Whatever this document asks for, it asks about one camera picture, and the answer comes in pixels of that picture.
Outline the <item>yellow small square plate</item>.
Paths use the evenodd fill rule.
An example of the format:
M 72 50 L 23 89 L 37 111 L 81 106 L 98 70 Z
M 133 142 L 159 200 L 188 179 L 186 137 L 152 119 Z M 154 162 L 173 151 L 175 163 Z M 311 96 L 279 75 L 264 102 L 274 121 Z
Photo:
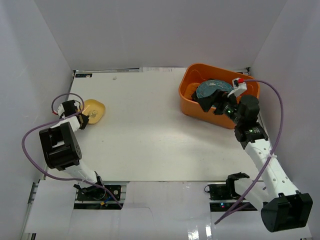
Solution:
M 95 125 L 104 116 L 106 107 L 100 101 L 95 99 L 87 99 L 84 101 L 84 110 L 82 113 L 88 116 L 88 124 Z

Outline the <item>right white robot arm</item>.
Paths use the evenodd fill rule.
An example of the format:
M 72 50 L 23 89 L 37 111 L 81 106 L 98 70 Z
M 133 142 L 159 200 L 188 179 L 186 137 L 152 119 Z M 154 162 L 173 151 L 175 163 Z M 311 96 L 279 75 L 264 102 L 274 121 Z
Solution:
M 243 150 L 259 171 L 265 189 L 242 172 L 230 174 L 226 179 L 226 195 L 233 200 L 246 199 L 261 215 L 266 229 L 279 232 L 303 228 L 307 225 L 313 206 L 308 193 L 301 193 L 287 177 L 264 128 L 258 122 L 259 100 L 244 95 L 237 100 L 234 94 L 216 90 L 212 95 L 198 99 L 204 112 L 215 106 L 215 115 L 226 115 L 235 124 L 234 133 Z

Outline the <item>teal scalloped round plate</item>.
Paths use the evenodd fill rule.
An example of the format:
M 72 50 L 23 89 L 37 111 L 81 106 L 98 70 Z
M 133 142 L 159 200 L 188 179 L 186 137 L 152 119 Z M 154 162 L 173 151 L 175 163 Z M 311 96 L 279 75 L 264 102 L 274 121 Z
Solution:
M 230 93 L 233 90 L 233 86 L 231 86 L 229 83 L 222 80 L 209 79 L 202 82 L 196 88 L 195 92 L 197 92 L 197 96 L 199 98 L 204 98 L 204 97 L 210 96 L 216 90 Z

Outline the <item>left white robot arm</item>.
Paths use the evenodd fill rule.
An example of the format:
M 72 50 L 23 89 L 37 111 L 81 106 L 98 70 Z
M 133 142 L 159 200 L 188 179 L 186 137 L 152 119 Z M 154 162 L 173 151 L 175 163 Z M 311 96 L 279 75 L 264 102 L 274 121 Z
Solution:
M 103 198 L 106 187 L 98 173 L 81 160 L 82 151 L 75 135 L 77 130 L 86 128 L 90 117 L 81 113 L 81 104 L 76 100 L 60 104 L 57 115 L 61 121 L 39 131 L 47 166 L 77 179 L 75 187 L 83 193 L 89 193 L 96 200 Z

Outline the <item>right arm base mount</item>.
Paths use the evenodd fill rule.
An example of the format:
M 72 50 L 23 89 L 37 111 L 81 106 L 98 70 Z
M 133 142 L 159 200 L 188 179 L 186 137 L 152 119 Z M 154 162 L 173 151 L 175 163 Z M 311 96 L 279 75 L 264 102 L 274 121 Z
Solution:
M 211 212 L 226 212 L 240 197 L 237 193 L 231 195 L 225 183 L 207 184 L 203 190 L 209 194 Z

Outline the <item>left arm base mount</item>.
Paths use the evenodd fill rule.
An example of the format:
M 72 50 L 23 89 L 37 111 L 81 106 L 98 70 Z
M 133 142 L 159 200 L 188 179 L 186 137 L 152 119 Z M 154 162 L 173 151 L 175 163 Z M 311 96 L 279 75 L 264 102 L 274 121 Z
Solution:
M 120 210 L 123 207 L 123 203 L 121 203 L 121 185 L 107 184 L 104 186 L 113 194 L 119 204 L 104 189 L 94 186 L 81 189 L 77 184 L 74 187 L 77 189 L 73 207 L 75 210 Z

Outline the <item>black square amber plate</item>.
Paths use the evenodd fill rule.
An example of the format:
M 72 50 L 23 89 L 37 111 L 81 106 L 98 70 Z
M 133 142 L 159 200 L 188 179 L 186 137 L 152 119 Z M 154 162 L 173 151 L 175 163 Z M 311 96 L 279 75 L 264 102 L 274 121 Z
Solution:
M 195 91 L 192 95 L 191 95 L 191 100 L 198 103 L 199 102 L 199 97 L 197 95 L 197 92 Z

